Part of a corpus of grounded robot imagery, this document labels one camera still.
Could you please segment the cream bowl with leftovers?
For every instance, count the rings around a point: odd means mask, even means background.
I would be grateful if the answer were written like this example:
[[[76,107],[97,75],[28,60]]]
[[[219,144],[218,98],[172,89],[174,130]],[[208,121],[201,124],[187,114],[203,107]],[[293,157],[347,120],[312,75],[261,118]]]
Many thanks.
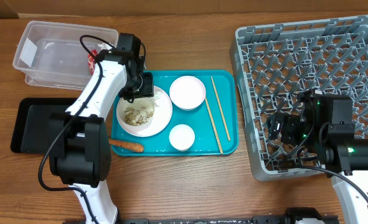
[[[120,99],[116,107],[117,118],[128,126],[148,124],[154,116],[154,110],[155,104],[152,98],[138,98],[132,103]]]

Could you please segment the pink white bowl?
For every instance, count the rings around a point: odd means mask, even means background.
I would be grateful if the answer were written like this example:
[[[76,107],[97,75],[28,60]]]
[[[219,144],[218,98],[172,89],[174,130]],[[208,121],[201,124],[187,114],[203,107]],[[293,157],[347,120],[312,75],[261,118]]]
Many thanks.
[[[205,100],[205,85],[198,78],[183,76],[174,80],[169,89],[171,101],[182,110],[194,110]]]

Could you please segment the red foil snack wrapper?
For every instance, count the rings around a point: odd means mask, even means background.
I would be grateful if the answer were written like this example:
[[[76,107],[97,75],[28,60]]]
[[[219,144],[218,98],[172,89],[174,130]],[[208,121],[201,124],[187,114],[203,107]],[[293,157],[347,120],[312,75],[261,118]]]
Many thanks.
[[[96,49],[91,50],[91,53],[94,56],[97,56],[98,55],[98,52],[97,52]],[[91,75],[94,73],[95,64],[96,64],[95,59],[90,54],[88,54],[88,67],[90,69],[90,74]]]

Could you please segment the small white cup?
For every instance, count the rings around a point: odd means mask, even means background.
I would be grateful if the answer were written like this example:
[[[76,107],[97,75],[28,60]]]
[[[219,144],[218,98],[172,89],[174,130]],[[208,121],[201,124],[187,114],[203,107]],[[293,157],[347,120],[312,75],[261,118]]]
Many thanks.
[[[178,124],[169,133],[169,142],[178,151],[187,151],[195,141],[194,130],[186,124]]]

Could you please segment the white napkin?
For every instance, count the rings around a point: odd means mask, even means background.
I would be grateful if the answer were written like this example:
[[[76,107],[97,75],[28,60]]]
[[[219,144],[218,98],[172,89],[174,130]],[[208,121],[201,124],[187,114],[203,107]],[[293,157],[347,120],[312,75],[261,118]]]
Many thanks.
[[[161,103],[161,97],[163,96],[163,93],[161,91],[156,91],[153,96],[153,101],[155,106],[159,106]]]

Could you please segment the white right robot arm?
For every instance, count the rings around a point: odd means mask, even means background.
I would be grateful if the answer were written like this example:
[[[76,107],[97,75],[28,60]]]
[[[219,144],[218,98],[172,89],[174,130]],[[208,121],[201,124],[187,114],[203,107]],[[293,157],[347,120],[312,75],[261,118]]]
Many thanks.
[[[282,160],[282,168],[325,173],[346,223],[368,223],[368,139],[355,137],[351,97],[305,91],[297,99],[304,106],[301,114],[276,112],[268,117],[268,138],[293,145],[297,156],[306,149],[322,166],[305,166],[298,159],[291,164]]]

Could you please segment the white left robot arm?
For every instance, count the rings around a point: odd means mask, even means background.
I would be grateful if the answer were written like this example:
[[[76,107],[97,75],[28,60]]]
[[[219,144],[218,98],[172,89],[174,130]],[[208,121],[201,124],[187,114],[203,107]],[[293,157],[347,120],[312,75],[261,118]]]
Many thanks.
[[[111,149],[105,120],[115,98],[134,103],[152,98],[153,76],[144,71],[146,49],[133,34],[121,33],[116,45],[97,55],[94,73],[81,95],[63,113],[49,119],[50,146],[38,171],[40,185],[44,164],[60,177],[62,191],[72,190],[85,212],[85,223],[117,223],[118,209],[112,202],[106,177],[111,166]]]

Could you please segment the grey dishwasher rack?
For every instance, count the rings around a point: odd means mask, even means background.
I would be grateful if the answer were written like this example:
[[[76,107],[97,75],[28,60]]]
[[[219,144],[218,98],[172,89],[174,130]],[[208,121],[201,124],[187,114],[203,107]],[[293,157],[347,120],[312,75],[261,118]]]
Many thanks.
[[[257,180],[313,175],[281,169],[291,146],[267,137],[271,114],[302,110],[298,92],[316,88],[350,96],[356,137],[368,139],[368,15],[240,27],[230,54]]]

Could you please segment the clear plastic waste bin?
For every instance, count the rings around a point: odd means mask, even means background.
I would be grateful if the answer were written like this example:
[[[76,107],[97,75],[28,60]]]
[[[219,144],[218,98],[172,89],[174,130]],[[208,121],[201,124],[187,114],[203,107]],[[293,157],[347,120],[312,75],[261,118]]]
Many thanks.
[[[82,35],[99,37],[112,45],[118,31],[102,27],[30,21],[17,45],[12,66],[26,74],[32,86],[82,90],[91,79]]]

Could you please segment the black food waste tray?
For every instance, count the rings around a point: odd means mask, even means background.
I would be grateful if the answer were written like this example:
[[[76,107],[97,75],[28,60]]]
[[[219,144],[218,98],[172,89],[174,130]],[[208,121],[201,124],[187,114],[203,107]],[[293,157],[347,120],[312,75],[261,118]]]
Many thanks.
[[[52,113],[63,113],[75,98],[24,98],[18,108],[10,149],[15,153],[45,154],[47,125]]]

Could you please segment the rice and meat leftovers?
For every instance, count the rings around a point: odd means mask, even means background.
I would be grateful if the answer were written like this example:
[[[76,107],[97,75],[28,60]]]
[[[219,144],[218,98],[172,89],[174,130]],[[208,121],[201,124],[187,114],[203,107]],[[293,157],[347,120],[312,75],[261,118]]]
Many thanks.
[[[153,117],[154,109],[148,106],[127,107],[124,113],[124,121],[131,126],[142,126]]]

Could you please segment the pink round plate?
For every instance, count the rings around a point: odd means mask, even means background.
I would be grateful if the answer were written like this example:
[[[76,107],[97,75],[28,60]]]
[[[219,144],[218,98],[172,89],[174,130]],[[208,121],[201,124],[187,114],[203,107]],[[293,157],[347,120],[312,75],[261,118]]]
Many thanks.
[[[155,106],[152,120],[144,126],[128,126],[127,124],[124,124],[121,119],[117,118],[117,112],[115,109],[115,117],[123,130],[133,136],[145,138],[160,133],[169,124],[172,118],[172,102],[168,94],[160,87],[154,86],[154,93],[156,91],[161,91],[163,93],[161,103],[159,106]]]

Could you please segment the teal serving tray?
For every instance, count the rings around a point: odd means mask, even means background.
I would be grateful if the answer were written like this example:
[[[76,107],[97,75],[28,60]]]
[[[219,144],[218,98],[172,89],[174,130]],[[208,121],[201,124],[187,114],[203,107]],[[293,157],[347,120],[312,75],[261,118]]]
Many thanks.
[[[172,82],[179,77],[193,76],[203,82],[224,154],[220,154],[219,152],[205,103],[190,111],[184,111],[172,103],[172,118],[169,124],[160,133],[142,138],[127,133],[119,125],[115,117],[115,106],[118,104],[119,98],[115,99],[113,106],[111,138],[120,141],[139,143],[144,146],[144,152],[137,153],[121,147],[112,146],[111,148],[116,154],[120,156],[145,157],[222,156],[231,154],[236,150],[239,140],[235,82],[233,76],[229,72],[225,70],[152,70],[151,73],[153,74],[154,86],[160,87],[167,94],[169,94]],[[211,76],[213,76],[217,87],[231,141],[227,140],[214,88],[210,79]],[[189,150],[185,152],[176,150],[169,142],[169,133],[171,129],[178,124],[186,124],[195,132],[195,141]]]

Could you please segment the orange carrot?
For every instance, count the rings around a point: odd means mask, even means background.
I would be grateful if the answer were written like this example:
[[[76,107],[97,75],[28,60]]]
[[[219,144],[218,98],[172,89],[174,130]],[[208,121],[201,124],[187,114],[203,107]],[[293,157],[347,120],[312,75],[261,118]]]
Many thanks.
[[[129,151],[133,151],[133,152],[137,152],[137,153],[144,152],[144,146],[139,144],[139,143],[120,141],[120,140],[116,140],[116,139],[109,139],[109,143],[112,146],[121,147],[121,148],[127,149]]]

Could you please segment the left wooden chopstick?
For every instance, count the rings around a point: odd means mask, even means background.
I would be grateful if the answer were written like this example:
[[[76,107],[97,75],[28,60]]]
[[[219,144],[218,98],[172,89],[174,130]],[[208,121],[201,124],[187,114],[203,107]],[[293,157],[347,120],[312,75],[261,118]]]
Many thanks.
[[[217,141],[217,146],[219,148],[219,152],[220,152],[220,154],[224,154],[224,152],[222,150],[222,145],[220,143],[219,135],[218,135],[218,132],[217,132],[217,128],[216,128],[215,123],[214,123],[214,118],[212,116],[212,112],[211,112],[211,109],[210,109],[210,106],[209,106],[209,103],[208,103],[208,100],[207,100],[207,97],[205,97],[205,104],[206,104],[206,108],[207,108],[207,111],[208,111],[208,114],[209,114],[209,118],[210,118],[210,122],[211,122],[212,129],[213,129],[213,132],[214,132],[214,136],[215,136],[215,139]]]

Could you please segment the wooden chopstick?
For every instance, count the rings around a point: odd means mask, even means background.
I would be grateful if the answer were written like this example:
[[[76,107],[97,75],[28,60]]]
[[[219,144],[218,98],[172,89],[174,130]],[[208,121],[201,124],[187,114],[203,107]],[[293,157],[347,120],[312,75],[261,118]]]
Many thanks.
[[[223,122],[223,125],[224,125],[224,128],[225,128],[226,135],[227,135],[227,140],[231,141],[230,133],[229,133],[227,123],[226,123],[226,120],[225,120],[225,116],[224,116],[224,111],[223,111],[222,105],[220,103],[219,94],[218,94],[217,87],[215,85],[215,81],[214,81],[213,76],[211,76],[210,79],[211,79],[211,82],[212,82],[212,86],[214,88],[215,97],[216,97],[216,100],[217,100],[217,104],[219,106],[220,115],[221,115],[221,118],[222,118],[222,122]]]
[[[212,112],[211,112],[211,109],[210,109],[210,106],[209,106],[209,103],[208,103],[208,100],[207,100],[207,97],[205,97],[205,104],[206,104],[206,108],[207,108],[207,111],[208,111],[208,114],[209,114],[209,118],[210,118],[210,122],[211,122],[212,129],[213,129],[213,132],[214,132],[214,136],[215,136],[215,139],[217,141],[217,146],[219,148],[219,152],[220,152],[220,154],[224,154],[224,152],[222,150],[222,145],[220,143],[219,135],[218,135],[218,132],[217,132],[217,128],[216,128],[215,123],[214,123],[214,118],[212,116]]]

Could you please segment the right wooden chopstick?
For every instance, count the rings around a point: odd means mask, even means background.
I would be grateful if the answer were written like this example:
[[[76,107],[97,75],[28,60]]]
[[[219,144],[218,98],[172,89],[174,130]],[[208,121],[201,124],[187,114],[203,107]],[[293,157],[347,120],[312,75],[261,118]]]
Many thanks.
[[[224,116],[224,111],[223,111],[222,105],[220,103],[219,94],[218,94],[217,87],[215,85],[215,81],[214,81],[213,76],[211,76],[210,79],[211,79],[211,82],[212,82],[212,86],[214,88],[215,97],[216,97],[216,100],[217,100],[217,104],[219,106],[220,115],[221,115],[221,118],[222,118],[222,122],[223,122],[223,125],[224,125],[224,128],[225,128],[226,135],[227,135],[227,140],[231,141],[230,133],[229,133],[227,123],[226,123],[226,120],[225,120],[225,116]]]

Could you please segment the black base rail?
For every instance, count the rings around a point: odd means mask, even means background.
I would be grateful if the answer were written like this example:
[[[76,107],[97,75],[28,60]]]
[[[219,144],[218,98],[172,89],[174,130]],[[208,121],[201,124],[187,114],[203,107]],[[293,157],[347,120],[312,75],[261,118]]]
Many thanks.
[[[257,215],[252,218],[211,218],[149,220],[147,218],[121,219],[120,224],[284,224],[292,223],[285,215]]]

